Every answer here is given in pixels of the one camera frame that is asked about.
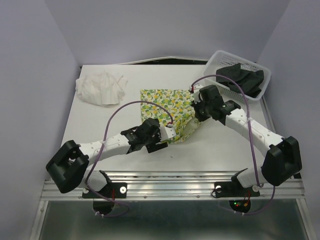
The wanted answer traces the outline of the lemon print skirt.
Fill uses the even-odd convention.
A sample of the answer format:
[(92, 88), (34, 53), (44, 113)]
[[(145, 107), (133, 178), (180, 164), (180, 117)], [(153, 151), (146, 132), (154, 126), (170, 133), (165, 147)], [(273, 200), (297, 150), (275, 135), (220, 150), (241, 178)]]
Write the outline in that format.
[(140, 99), (147, 103), (140, 104), (141, 119), (158, 119), (165, 126), (173, 119), (176, 136), (168, 140), (169, 144), (185, 142), (201, 125), (195, 118), (191, 106), (194, 100), (188, 90), (182, 89), (142, 89)]

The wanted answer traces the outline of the white pleated skirt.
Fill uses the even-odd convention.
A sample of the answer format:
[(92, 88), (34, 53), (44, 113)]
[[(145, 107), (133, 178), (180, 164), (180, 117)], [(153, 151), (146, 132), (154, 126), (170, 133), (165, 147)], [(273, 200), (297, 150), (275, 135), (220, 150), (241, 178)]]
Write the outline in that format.
[(119, 105), (124, 99), (127, 84), (128, 79), (123, 74), (103, 71), (78, 78), (75, 92), (84, 103), (111, 107)]

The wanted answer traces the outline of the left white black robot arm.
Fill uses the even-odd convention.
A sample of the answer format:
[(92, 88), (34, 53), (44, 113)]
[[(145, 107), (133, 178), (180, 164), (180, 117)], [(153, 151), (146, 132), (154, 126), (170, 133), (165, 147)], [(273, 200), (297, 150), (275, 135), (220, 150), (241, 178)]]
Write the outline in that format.
[(94, 171), (98, 161), (128, 155), (146, 148), (148, 153), (168, 147), (175, 137), (173, 126), (161, 126), (156, 118), (123, 130), (106, 140), (77, 144), (65, 142), (46, 165), (46, 171), (62, 194), (76, 188), (94, 190), (100, 197), (111, 193), (111, 182), (103, 171)]

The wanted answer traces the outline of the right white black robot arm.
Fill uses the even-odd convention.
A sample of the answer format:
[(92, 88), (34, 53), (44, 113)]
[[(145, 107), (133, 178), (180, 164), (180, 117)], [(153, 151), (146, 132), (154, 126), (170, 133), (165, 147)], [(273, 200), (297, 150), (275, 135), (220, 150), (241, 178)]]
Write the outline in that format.
[(302, 170), (299, 142), (292, 136), (287, 138), (272, 132), (247, 116), (233, 100), (224, 101), (215, 85), (191, 87), (195, 118), (204, 122), (209, 118), (236, 131), (260, 151), (263, 164), (238, 172), (230, 182), (231, 192), (242, 195), (253, 185), (269, 183), (279, 186)]

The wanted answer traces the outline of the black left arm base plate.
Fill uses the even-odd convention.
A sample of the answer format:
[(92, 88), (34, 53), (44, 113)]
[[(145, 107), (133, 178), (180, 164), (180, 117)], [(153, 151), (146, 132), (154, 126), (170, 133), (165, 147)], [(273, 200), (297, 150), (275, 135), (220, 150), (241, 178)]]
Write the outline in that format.
[(84, 188), (82, 198), (93, 200), (92, 208), (96, 216), (102, 218), (120, 217), (128, 213), (130, 207), (119, 200), (127, 198), (128, 184), (126, 182), (108, 183), (96, 195)]

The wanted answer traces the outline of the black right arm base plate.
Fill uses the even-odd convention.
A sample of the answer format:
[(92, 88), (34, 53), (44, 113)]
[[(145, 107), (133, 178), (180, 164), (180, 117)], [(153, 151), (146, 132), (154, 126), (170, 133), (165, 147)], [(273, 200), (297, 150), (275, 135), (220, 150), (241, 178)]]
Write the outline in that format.
[(236, 213), (247, 214), (251, 209), (251, 198), (259, 197), (259, 188), (242, 187), (239, 183), (232, 181), (218, 181), (214, 183), (211, 191), (213, 198), (230, 198), (229, 205)]

